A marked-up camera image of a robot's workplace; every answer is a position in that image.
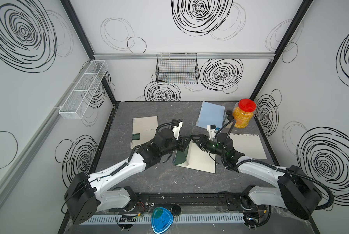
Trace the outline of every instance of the notebook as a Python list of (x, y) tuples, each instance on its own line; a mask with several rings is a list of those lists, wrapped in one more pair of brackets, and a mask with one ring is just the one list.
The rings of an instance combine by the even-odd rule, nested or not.
[(233, 140), (233, 147), (238, 152), (250, 158), (267, 159), (259, 135), (231, 133), (229, 137)]
[(215, 173), (215, 155), (209, 154), (202, 151), (196, 143), (191, 141), (185, 152), (176, 152), (175, 159), (173, 160), (173, 165), (191, 168), (199, 171), (206, 171), (210, 173)]
[(158, 116), (134, 118), (133, 135), (130, 143), (130, 149), (146, 143), (155, 136), (156, 128), (158, 127)]
[(207, 125), (215, 124), (217, 128), (221, 128), (224, 112), (225, 106), (204, 101), (200, 109), (196, 126), (207, 129)]

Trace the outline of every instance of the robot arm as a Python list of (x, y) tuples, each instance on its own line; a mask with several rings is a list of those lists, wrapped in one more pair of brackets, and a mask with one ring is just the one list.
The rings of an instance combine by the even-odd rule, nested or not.
[[(171, 125), (170, 129), (160, 127)], [(237, 172), (246, 173), (273, 185), (273, 188), (248, 186), (240, 197), (245, 209), (256, 205), (271, 205), (289, 209), (293, 214), (308, 219), (322, 199), (321, 192), (308, 180), (302, 180), (285, 167), (277, 167), (251, 159), (233, 148), (233, 141), (225, 133), (217, 136), (216, 142), (207, 136), (179, 136), (182, 122), (160, 125), (155, 137), (133, 150), (131, 157), (100, 172), (85, 175), (77, 174), (64, 196), (74, 224), (80, 224), (94, 213), (110, 208), (122, 208), (130, 211), (136, 203), (136, 195), (129, 188), (110, 190), (127, 177), (147, 170), (160, 162), (162, 156), (175, 150), (185, 151), (192, 139), (200, 149), (217, 155), (224, 155), (229, 164), (237, 166)], [(295, 166), (289, 168), (297, 175), (305, 175)]]

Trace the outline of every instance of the wall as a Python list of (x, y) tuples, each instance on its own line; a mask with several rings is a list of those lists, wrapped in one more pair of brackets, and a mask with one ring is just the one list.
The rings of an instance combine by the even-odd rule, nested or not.
[[(275, 52), (302, 1), (71, 2), (95, 53), (200, 53)], [(188, 75), (152, 83), (156, 60), (110, 60), (108, 71), (117, 101), (239, 100), (251, 95), (268, 62), (199, 59), (199, 80), (186, 85)]]
[(335, 195), (312, 214), (320, 232), (349, 233), (349, 0), (313, 2), (257, 102), (280, 164), (299, 165)]
[(108, 98), (90, 118), (63, 119), (52, 129), (37, 155), (0, 209), (0, 233), (57, 233), (61, 206), (73, 176), (88, 172), (112, 104)]
[(10, 2), (0, 9), (0, 180), (88, 60), (59, 1), (0, 7)]
[[(4, 3), (11, 4), (0, 19), (13, 24), (0, 22), (0, 179), (88, 60), (60, 1)], [(0, 233), (59, 230), (63, 195), (75, 174), (89, 170), (111, 110), (100, 85), (83, 119), (59, 116), (0, 209)]]

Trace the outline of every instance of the wire basket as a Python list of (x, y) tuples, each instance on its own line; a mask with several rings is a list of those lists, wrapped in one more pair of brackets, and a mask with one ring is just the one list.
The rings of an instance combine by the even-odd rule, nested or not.
[(108, 65), (105, 60), (93, 60), (86, 63), (81, 79), (65, 100), (59, 114), (65, 119), (81, 119), (97, 91)]
[(197, 54), (157, 54), (156, 82), (173, 84), (198, 84)]

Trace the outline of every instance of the black bottle cap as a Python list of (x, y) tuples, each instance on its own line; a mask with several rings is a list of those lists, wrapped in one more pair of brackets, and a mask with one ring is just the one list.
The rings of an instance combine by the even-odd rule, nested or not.
[(171, 209), (173, 216), (179, 216), (181, 214), (181, 207), (179, 205), (174, 205)]

